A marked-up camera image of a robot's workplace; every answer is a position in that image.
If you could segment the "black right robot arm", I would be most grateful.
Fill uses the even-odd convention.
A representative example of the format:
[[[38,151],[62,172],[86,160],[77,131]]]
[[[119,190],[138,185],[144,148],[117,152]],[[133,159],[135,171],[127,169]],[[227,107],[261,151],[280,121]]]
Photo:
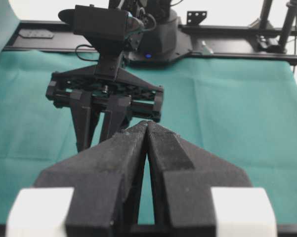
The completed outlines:
[[[46,91],[55,107],[71,110],[77,150],[91,146],[100,114],[100,141],[127,128],[134,117],[159,122],[163,88],[125,67],[129,62],[166,64],[192,52],[171,2],[112,0],[107,8],[76,5],[58,16],[99,53],[95,65],[54,72]]]

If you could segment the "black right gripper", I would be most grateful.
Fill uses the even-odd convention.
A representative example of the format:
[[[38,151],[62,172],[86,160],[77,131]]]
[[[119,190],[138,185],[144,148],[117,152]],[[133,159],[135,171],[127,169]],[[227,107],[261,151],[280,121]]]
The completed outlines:
[[[102,110],[106,108],[100,143],[126,129],[132,114],[154,122],[161,120],[163,87],[125,69],[124,52],[136,47],[129,40],[121,45],[105,43],[93,47],[99,52],[97,64],[52,73],[45,94],[56,107],[67,107],[70,103],[78,152],[91,146],[98,124],[98,111],[93,103]]]

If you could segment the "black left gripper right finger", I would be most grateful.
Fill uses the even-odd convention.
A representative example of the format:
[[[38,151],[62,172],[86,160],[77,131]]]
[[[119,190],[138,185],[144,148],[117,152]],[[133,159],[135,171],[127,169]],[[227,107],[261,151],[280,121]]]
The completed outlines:
[[[172,229],[213,229],[211,187],[251,187],[246,172],[157,123],[147,126],[154,217]]]

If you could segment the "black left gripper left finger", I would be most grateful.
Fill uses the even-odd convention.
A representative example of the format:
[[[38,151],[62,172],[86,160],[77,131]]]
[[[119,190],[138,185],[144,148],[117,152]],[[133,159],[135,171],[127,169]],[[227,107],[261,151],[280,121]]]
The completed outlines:
[[[41,171],[36,188],[74,188],[68,230],[113,230],[137,223],[147,125],[141,121]]]

